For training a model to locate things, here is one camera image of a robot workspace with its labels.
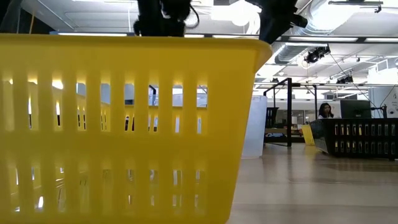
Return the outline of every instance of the ceiling duct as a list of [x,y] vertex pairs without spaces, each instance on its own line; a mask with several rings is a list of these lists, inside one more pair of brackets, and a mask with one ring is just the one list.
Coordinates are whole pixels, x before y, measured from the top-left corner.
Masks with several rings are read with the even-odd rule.
[[386,69],[397,69],[398,68],[398,58],[385,59],[382,62],[376,64],[376,71],[381,72]]
[[[355,12],[358,6],[337,6],[329,4],[330,0],[313,0],[303,11],[303,16],[308,19],[306,28],[293,27],[285,35],[329,35],[339,26],[343,25]],[[308,46],[275,43],[272,45],[275,52],[275,63],[288,64],[300,55]]]

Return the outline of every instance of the black metal frame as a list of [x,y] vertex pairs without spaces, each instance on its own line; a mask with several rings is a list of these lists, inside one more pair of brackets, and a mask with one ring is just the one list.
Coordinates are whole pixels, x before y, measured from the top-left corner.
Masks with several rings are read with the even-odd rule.
[[[281,82],[273,85],[271,88],[263,92],[264,96],[267,96],[267,92],[274,90],[274,95],[275,95],[275,88],[277,86],[284,86],[287,83],[287,147],[292,146],[292,79],[291,78],[286,78],[285,80],[282,80]],[[274,97],[274,107],[276,106],[276,98]]]
[[315,97],[315,117],[317,118],[318,117],[318,96],[317,96],[318,87],[316,85],[312,85],[312,87],[314,89],[314,93],[308,88],[308,86],[305,86],[305,87]]

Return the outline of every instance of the wire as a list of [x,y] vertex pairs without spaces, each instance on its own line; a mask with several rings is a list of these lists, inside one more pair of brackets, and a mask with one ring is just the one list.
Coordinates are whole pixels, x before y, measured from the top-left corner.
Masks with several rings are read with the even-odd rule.
[[192,9],[192,11],[193,11],[193,12],[195,13],[195,15],[197,16],[197,23],[196,23],[195,25],[191,26],[191,27],[188,27],[188,26],[187,26],[187,29],[194,29],[194,28],[196,28],[196,27],[199,26],[199,24],[200,24],[200,18],[199,18],[198,12],[195,10],[195,8],[194,8],[192,5],[190,5],[190,8]]
[[388,93],[388,95],[385,97],[385,99],[383,100],[383,102],[381,102],[380,107],[383,105],[383,103],[385,102],[385,100],[390,96],[391,92],[394,90],[394,88],[396,87],[396,85],[397,85],[397,84],[395,84],[395,85],[391,88],[391,90],[390,90],[390,92]]
[[[341,68],[341,66],[338,64],[338,62],[336,61],[336,59],[334,58],[334,56],[333,56],[331,53],[330,53],[330,56],[331,56],[332,59],[335,61],[336,65],[340,68],[341,72],[343,72],[344,75],[347,75],[346,72]],[[366,99],[369,100],[369,102],[371,102],[371,104],[372,104],[375,108],[377,108],[377,106],[376,106],[376,105],[375,105],[375,104],[362,92],[361,89],[358,88],[358,86],[357,86],[355,83],[353,83],[353,85],[361,92],[361,94],[362,94],[363,96],[365,96]],[[379,114],[379,117],[381,118],[380,111],[379,111],[379,110],[376,110],[376,111],[377,111],[377,113]]]

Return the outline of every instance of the floor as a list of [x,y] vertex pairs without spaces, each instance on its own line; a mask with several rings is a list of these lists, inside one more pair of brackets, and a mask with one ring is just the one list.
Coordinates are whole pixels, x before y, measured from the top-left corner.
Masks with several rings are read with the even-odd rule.
[[242,159],[229,224],[396,223],[398,161],[342,159],[267,144]]

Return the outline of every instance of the yellow bin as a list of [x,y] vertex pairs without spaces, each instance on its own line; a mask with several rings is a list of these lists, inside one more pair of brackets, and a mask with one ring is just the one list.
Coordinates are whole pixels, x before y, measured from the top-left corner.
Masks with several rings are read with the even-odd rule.
[[303,125],[302,130],[303,130],[305,144],[308,146],[314,146],[315,142],[313,141],[311,126]]
[[[228,220],[269,45],[0,35],[0,49],[0,223]],[[124,105],[125,84],[134,106]],[[148,105],[149,85],[159,86],[159,106]],[[174,85],[183,86],[179,108]],[[197,108],[198,86],[208,89],[206,108]]]

